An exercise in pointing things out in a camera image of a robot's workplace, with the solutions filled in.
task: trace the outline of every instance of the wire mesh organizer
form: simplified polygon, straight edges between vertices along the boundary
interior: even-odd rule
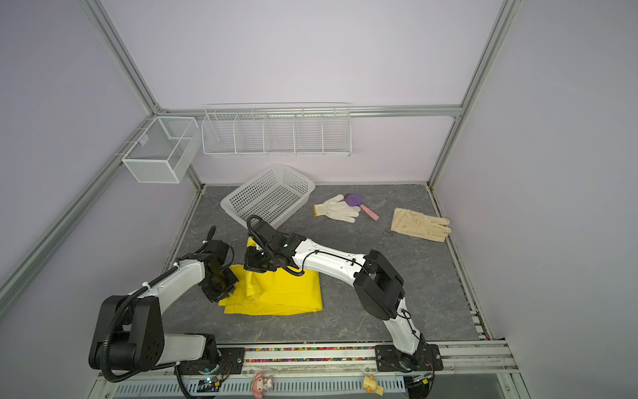
[[[244,227],[250,215],[258,215],[276,229],[308,202],[314,189],[312,180],[275,163],[228,194],[221,208]]]
[[[216,109],[202,121],[204,153],[242,155],[350,155],[350,111],[286,109],[231,112]]]
[[[157,116],[122,157],[140,183],[179,183],[199,149],[194,117]]]

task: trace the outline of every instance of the gray marble tabletop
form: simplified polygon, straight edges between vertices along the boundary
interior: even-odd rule
[[[228,216],[219,203],[236,187],[209,186],[195,211],[179,253],[197,249],[213,224],[216,239],[235,248],[235,263],[243,263],[247,230]],[[315,218],[314,204],[337,195],[359,193],[380,219],[361,212],[355,223]],[[434,215],[422,185],[317,186],[308,203],[278,230],[302,234],[342,251],[378,250],[404,279],[408,309],[426,340],[476,340],[465,296],[445,243],[435,243],[390,231],[395,207]],[[163,314],[165,333],[212,333],[218,343],[388,341],[383,323],[368,314],[347,284],[320,276],[323,310],[294,316],[227,315],[194,286]]]

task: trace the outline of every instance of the work glove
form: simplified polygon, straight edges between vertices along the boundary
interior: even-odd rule
[[[323,204],[315,205],[315,217],[325,215],[330,219],[354,223],[360,210],[358,206],[349,206],[343,202],[343,195],[339,194]]]
[[[391,230],[411,237],[428,239],[442,243],[452,232],[447,227],[450,220],[424,215],[409,209],[395,208]]]

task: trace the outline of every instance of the black metal plate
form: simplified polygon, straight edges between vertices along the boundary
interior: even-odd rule
[[[432,370],[427,360],[432,362],[435,371],[443,369],[443,361],[441,360],[441,353],[439,352],[438,346],[432,344],[424,345],[423,343],[420,343],[417,353],[420,354],[420,356],[417,356],[419,359],[419,365],[412,370],[406,370],[405,366],[400,362],[400,360],[405,358],[404,353],[396,349],[394,345],[377,345],[375,346],[377,370],[380,372],[426,372]]]
[[[219,369],[215,374],[226,375],[230,368],[231,374],[241,374],[241,368],[244,365],[244,355],[246,349],[243,347],[236,348],[218,348],[221,353],[219,361]],[[207,365],[202,361],[192,360],[179,363],[179,373],[181,375],[201,375],[200,370]]]

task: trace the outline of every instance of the white glove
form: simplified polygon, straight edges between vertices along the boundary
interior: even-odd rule
[[[339,194],[325,201],[323,204],[315,205],[315,217],[325,215],[330,219],[354,223],[361,208],[358,206],[349,206],[342,200],[343,195]]]

